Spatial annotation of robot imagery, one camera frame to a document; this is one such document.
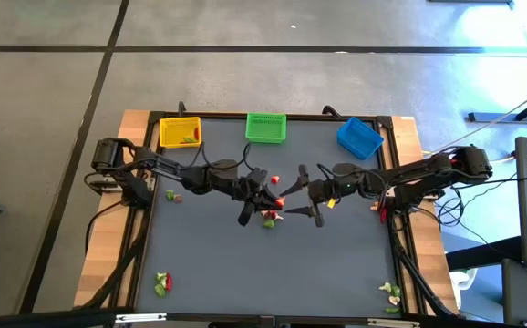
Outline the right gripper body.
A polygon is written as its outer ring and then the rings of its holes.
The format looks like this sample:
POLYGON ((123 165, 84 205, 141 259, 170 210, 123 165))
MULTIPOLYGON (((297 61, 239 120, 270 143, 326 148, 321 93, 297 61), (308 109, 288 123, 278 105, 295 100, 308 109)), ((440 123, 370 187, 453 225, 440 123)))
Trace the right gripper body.
POLYGON ((309 199, 314 203, 326 203, 341 200, 341 184, 335 179, 315 179, 307 186, 309 199))

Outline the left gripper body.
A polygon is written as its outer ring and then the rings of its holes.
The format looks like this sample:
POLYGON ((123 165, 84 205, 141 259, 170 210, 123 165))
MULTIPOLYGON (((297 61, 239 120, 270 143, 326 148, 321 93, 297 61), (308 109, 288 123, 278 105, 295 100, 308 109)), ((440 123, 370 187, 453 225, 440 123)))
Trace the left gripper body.
POLYGON ((238 179, 238 200, 254 205, 270 205, 271 193, 265 175, 247 175, 238 179))

